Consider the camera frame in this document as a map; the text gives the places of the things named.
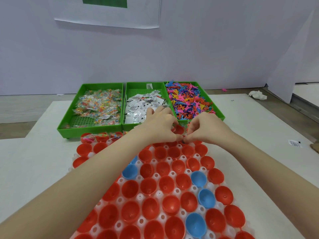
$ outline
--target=right hand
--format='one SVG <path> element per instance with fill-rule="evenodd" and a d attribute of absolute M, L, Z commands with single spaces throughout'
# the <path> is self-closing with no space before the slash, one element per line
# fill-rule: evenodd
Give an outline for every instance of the right hand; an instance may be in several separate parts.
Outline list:
<path fill-rule="evenodd" d="M 234 134 L 215 114 L 202 112 L 191 121 L 183 141 L 191 143 L 199 140 L 220 146 Z"/>

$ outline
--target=white tissue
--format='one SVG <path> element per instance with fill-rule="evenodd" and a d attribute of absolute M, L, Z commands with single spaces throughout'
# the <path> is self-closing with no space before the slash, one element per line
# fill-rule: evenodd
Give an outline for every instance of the white tissue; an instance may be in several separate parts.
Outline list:
<path fill-rule="evenodd" d="M 253 98 L 258 100 L 266 100 L 267 96 L 263 95 L 261 91 L 251 91 L 249 92 L 248 96 L 253 96 Z"/>

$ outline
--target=left hand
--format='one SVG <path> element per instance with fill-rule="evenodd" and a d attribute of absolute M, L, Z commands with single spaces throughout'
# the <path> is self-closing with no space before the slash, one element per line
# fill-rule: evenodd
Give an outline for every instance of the left hand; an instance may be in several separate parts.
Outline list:
<path fill-rule="evenodd" d="M 139 130 L 142 136 L 148 136 L 149 144 L 160 142 L 181 141 L 183 136 L 171 131 L 172 125 L 178 124 L 178 120 L 173 116 L 169 107 L 158 107 L 156 111 L 148 108 L 146 111 L 146 120 L 135 129 Z"/>

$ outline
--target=white table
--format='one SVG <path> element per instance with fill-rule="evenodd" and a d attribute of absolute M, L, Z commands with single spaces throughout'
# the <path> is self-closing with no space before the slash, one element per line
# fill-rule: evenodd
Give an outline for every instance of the white table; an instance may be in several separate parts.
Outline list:
<path fill-rule="evenodd" d="M 319 155 L 309 148 L 309 140 L 245 94 L 210 97 L 235 132 L 319 187 Z M 53 102 L 1 169 L 0 221 L 68 172 L 79 142 L 63 139 L 56 128 L 69 105 L 70 101 Z M 288 144 L 290 139 L 300 141 L 303 148 Z M 256 238 L 303 238 L 228 152 L 208 147 Z"/>

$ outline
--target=green plastic tray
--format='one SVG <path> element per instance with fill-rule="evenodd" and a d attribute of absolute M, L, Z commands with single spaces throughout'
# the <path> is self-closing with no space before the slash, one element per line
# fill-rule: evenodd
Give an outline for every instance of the green plastic tray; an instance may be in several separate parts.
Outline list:
<path fill-rule="evenodd" d="M 197 82 L 195 82 L 195 81 L 176 81 L 176 82 L 178 82 L 178 83 L 188 83 L 188 84 L 192 84 L 192 85 L 194 85 L 194 86 L 198 86 L 198 89 L 199 89 L 199 91 L 200 91 L 200 96 L 202 96 L 202 97 L 204 97 L 205 98 L 205 101 L 207 101 L 207 102 L 213 102 L 211 99 L 210 99 L 210 97 L 208 96 L 208 94 L 206 93 L 206 91 L 205 90 L 203 90 L 202 88 L 201 88 L 201 86 L 197 83 Z M 216 116 L 217 117 L 219 117 L 222 121 L 225 119 L 225 116 L 224 116 L 224 114 L 220 111 L 220 109 L 215 105 L 215 103 L 213 102 L 213 108 L 214 108 L 214 111 L 216 112 Z M 178 123 L 180 124 L 180 125 L 184 125 L 184 126 L 186 126 L 189 122 L 191 122 L 192 120 L 178 120 Z"/>
<path fill-rule="evenodd" d="M 106 126 L 93 126 L 94 118 L 91 117 L 80 117 L 74 114 L 78 103 L 79 97 L 84 95 L 87 90 L 100 90 L 100 89 L 120 89 L 122 92 L 122 108 L 124 104 L 124 89 L 123 83 L 96 83 L 96 84 L 82 84 L 78 93 L 75 95 L 70 107 L 60 122 L 57 130 L 64 138 L 79 138 L 83 133 L 89 132 L 92 134 L 98 134 L 100 132 L 121 132 L 122 124 L 118 125 L 106 125 Z M 64 128 L 67 124 L 73 125 L 89 125 L 88 127 L 81 128 Z"/>
<path fill-rule="evenodd" d="M 152 84 L 153 89 L 146 89 L 146 84 Z M 136 94 L 145 94 L 152 92 L 154 90 L 159 90 L 160 94 L 164 99 L 167 100 L 167 103 L 169 107 L 173 110 L 172 103 L 170 102 L 170 99 L 168 97 L 168 93 L 165 87 L 164 82 L 128 82 L 126 83 L 126 91 L 125 91 L 125 102 L 122 109 L 122 127 L 123 131 L 130 131 L 138 124 L 124 124 L 125 122 L 125 106 L 126 106 L 126 100 L 132 96 L 135 96 Z"/>

